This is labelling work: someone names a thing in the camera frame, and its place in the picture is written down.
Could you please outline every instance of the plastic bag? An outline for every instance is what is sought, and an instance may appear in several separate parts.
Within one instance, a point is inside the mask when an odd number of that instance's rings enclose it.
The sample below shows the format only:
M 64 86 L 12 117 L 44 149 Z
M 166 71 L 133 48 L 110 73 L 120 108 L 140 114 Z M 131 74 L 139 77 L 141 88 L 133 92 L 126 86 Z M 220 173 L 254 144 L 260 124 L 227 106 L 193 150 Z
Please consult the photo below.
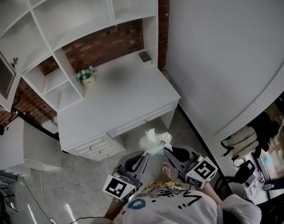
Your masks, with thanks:
M 156 134 L 154 129 L 146 131 L 146 135 L 140 139 L 140 148 L 145 150 L 145 154 L 150 155 L 164 154 L 164 148 L 167 147 L 172 151 L 171 135 L 166 133 Z

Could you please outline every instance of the vent grille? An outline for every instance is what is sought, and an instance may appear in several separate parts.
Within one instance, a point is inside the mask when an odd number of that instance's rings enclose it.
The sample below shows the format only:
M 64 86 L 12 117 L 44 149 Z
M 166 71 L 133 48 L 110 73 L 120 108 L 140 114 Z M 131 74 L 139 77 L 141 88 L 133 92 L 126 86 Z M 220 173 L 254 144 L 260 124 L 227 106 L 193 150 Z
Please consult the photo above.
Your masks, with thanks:
M 0 94 L 6 99 L 8 98 L 14 77 L 15 71 L 0 53 Z

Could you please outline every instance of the white flowers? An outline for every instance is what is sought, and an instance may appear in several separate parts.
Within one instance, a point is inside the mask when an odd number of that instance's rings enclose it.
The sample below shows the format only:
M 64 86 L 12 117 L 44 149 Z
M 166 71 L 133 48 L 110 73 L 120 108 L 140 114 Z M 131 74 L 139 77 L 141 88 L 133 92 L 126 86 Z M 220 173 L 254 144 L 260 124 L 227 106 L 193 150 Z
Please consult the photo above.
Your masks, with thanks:
M 91 76 L 95 76 L 96 69 L 90 66 L 88 69 L 84 68 L 75 74 L 76 80 L 81 82 L 83 80 L 89 79 Z

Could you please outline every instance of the desk surface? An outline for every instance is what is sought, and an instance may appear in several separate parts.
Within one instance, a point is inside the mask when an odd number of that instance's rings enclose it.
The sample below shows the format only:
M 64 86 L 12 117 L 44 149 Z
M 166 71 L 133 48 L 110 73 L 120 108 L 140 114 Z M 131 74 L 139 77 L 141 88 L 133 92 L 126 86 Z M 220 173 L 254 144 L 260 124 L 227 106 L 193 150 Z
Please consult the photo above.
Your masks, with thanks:
M 252 188 L 252 193 L 249 191 L 249 189 L 252 187 L 250 186 L 249 188 L 247 188 L 245 185 L 243 186 L 245 191 L 248 193 L 249 199 L 252 200 L 254 202 L 254 204 L 260 204 L 260 203 L 264 203 L 266 201 L 268 201 L 268 197 L 267 197 L 267 192 L 263 191 L 262 187 L 264 185 L 264 183 L 260 183 L 259 180 L 259 174 L 258 174 L 258 167 L 252 157 L 251 154 L 247 155 L 245 157 L 245 160 L 251 160 L 252 163 L 255 165 L 255 171 L 253 173 L 253 175 L 255 175 L 256 177 L 256 187 Z
M 98 66 L 84 100 L 58 112 L 62 150 L 180 99 L 157 68 L 143 65 L 139 52 Z

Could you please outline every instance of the brick wall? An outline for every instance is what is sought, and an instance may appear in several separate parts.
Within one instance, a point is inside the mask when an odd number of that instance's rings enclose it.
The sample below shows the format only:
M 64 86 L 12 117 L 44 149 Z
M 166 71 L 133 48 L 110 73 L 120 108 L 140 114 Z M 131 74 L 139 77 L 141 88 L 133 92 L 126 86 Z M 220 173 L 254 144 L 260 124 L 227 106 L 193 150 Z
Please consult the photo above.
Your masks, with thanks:
M 144 48 L 142 20 L 129 21 L 82 37 L 63 50 L 75 72 Z
M 169 33 L 169 4 L 170 0 L 159 0 L 159 57 L 158 68 L 166 66 Z
M 21 78 L 15 94 L 15 100 L 20 97 L 16 108 L 25 113 L 38 124 L 42 124 L 57 115 L 57 113 L 41 99 L 34 90 Z M 0 125 L 9 124 L 10 112 L 0 112 Z
M 159 0 L 159 60 L 158 67 L 166 65 L 166 53 L 169 27 L 169 0 Z M 109 60 L 126 55 L 144 47 L 143 27 L 141 20 L 135 20 L 109 27 L 80 38 L 65 47 L 63 50 L 73 66 L 75 72 L 90 65 L 98 66 Z M 58 68 L 55 60 L 50 57 L 42 62 L 39 69 L 44 75 Z M 26 113 L 38 124 L 44 123 L 56 112 L 49 107 L 29 86 L 21 79 L 15 94 L 15 100 L 20 96 L 17 109 Z M 9 112 L 0 112 L 0 125 L 7 125 Z

